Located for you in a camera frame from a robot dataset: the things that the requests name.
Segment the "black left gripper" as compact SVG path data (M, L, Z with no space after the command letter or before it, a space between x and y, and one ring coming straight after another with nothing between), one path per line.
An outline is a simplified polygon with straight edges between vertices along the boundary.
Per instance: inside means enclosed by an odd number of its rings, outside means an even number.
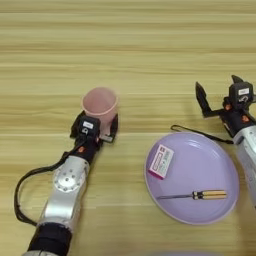
M107 135L82 135L80 131L81 123L85 112L82 111L75 119L72 127L70 137L75 139L76 150L73 153L74 156L80 157L86 160L89 164L93 162L93 159L97 152L102 147L103 143L112 143L116 137L118 131L118 114L115 115L110 127L110 136Z

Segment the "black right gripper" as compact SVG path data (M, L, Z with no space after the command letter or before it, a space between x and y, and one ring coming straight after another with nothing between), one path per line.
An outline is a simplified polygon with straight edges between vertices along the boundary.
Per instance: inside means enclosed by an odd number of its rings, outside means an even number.
M233 83L243 83L243 79L231 75ZM206 92L199 84L195 84L196 99L205 118L219 116L229 135L234 138L235 135L244 128L256 125L256 120L249 114L248 104L239 104L233 101L229 96L223 100L221 109L212 110L206 99Z

